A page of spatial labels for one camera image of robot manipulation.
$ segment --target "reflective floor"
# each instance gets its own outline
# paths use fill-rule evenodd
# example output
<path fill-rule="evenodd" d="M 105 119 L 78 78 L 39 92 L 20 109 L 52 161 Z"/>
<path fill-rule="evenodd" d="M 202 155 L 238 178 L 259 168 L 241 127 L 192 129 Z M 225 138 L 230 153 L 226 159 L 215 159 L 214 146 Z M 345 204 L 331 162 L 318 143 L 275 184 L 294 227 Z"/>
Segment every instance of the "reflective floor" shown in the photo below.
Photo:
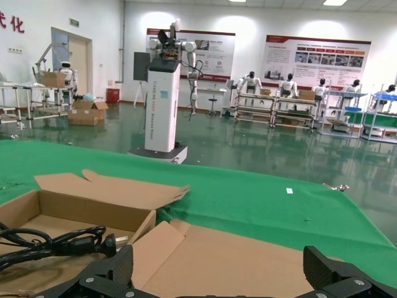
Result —
<path fill-rule="evenodd" d="M 397 244 L 397 145 L 322 136 L 318 133 L 232 119 L 188 118 L 180 111 L 177 141 L 189 145 L 185 163 L 240 169 L 268 175 L 327 183 L 348 184 L 347 194 L 372 222 Z M 144 110 L 131 104 L 112 106 L 103 124 L 68 126 L 65 118 L 36 120 L 33 128 L 0 127 L 0 140 L 17 135 L 22 140 L 42 140 L 126 153 L 144 142 Z"/>

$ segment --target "cardboard box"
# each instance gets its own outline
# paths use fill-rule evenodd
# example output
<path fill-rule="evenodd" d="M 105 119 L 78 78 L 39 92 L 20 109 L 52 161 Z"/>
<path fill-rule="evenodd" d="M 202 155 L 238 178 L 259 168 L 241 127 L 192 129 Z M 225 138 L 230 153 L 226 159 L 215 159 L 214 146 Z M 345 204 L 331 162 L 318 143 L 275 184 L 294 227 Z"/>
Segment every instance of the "cardboard box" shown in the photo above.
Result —
<path fill-rule="evenodd" d="M 42 190 L 0 205 L 1 222 L 10 228 L 41 230 L 51 237 L 104 225 L 106 235 L 128 236 L 133 243 L 154 228 L 155 209 L 181 199 L 189 189 L 106 177 L 88 170 L 84 175 L 87 179 L 70 173 L 35 177 Z M 0 254 L 18 249 L 0 245 Z M 44 291 L 74 278 L 103 257 L 53 257 L 17 264 L 0 272 L 0 291 Z"/>
<path fill-rule="evenodd" d="M 106 102 L 74 101 L 68 120 L 74 125 L 95 125 L 105 119 Z"/>
<path fill-rule="evenodd" d="M 297 126 L 297 125 L 299 125 L 299 120 L 295 120 L 295 119 L 283 119 L 283 120 L 282 120 L 282 123 L 283 123 L 283 124 L 286 124 L 286 125 L 294 125 L 294 126 Z"/>
<path fill-rule="evenodd" d="M 301 90 L 299 92 L 299 99 L 304 99 L 306 101 L 314 101 L 316 98 L 316 93 L 314 91 Z"/>
<path fill-rule="evenodd" d="M 272 91 L 270 89 L 261 89 L 261 95 L 270 96 Z"/>
<path fill-rule="evenodd" d="M 41 83 L 46 87 L 51 88 L 65 88 L 65 78 L 64 73 L 52 73 L 49 71 L 43 71 L 41 76 Z"/>
<path fill-rule="evenodd" d="M 303 253 L 230 233 L 162 222 L 133 244 L 133 284 L 158 297 L 296 297 L 310 292 Z"/>

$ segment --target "display board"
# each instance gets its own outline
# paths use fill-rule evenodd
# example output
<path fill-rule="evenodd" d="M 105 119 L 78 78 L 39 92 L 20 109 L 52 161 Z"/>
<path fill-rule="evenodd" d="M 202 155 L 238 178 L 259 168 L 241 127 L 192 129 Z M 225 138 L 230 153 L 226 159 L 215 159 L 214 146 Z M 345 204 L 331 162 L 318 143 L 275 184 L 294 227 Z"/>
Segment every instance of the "display board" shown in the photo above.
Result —
<path fill-rule="evenodd" d="M 148 81 L 149 53 L 134 53 L 134 81 Z"/>
<path fill-rule="evenodd" d="M 147 52 L 149 52 L 149 41 L 156 39 L 159 31 L 160 29 L 147 30 Z M 195 42 L 197 44 L 197 60 L 203 61 L 202 72 L 204 75 L 201 78 L 202 80 L 226 82 L 230 79 L 236 34 L 181 30 L 177 32 L 177 39 L 178 41 Z M 182 61 L 187 64 L 186 52 L 182 56 Z M 181 78 L 187 78 L 187 72 L 187 68 L 182 65 Z"/>
<path fill-rule="evenodd" d="M 268 35 L 262 84 L 276 87 L 294 74 L 299 89 L 311 89 L 324 78 L 341 90 L 361 79 L 371 42 Z"/>

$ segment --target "ceiling light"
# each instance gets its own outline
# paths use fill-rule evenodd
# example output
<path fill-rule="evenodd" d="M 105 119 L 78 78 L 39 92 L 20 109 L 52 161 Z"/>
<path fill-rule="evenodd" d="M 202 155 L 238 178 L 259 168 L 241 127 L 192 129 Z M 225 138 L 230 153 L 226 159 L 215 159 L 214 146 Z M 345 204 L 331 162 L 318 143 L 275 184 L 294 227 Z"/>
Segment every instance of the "ceiling light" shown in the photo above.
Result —
<path fill-rule="evenodd" d="M 347 0 L 326 0 L 323 5 L 342 6 Z"/>

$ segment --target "wall socket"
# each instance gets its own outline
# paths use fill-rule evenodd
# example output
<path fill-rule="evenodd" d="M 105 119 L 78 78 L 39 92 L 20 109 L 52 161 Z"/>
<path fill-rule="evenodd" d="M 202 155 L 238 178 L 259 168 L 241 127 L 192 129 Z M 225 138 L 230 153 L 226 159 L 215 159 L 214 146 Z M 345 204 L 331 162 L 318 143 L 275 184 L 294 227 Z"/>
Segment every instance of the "wall socket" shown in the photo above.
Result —
<path fill-rule="evenodd" d="M 13 53 L 13 54 L 23 54 L 24 51 L 21 48 L 8 48 L 8 52 L 9 53 Z"/>

